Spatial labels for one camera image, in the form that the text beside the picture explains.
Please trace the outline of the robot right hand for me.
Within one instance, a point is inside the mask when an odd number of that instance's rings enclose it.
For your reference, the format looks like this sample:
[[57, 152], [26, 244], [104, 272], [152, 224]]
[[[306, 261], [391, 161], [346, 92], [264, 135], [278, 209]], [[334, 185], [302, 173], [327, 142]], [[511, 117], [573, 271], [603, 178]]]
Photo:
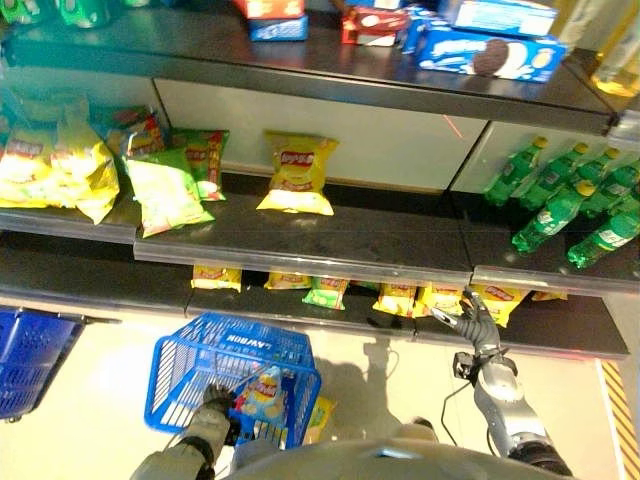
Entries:
[[462, 308], [459, 315], [436, 307], [431, 308], [431, 314], [468, 340], [477, 353], [497, 351], [500, 346], [499, 331], [481, 296], [467, 286], [459, 304]]

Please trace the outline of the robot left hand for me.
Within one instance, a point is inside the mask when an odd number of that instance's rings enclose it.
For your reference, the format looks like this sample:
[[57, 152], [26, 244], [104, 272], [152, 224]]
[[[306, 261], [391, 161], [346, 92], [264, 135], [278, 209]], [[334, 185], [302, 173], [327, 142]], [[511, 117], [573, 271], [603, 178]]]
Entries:
[[223, 385], [209, 384], [203, 394], [202, 407], [219, 411], [224, 416], [234, 406], [235, 394]]

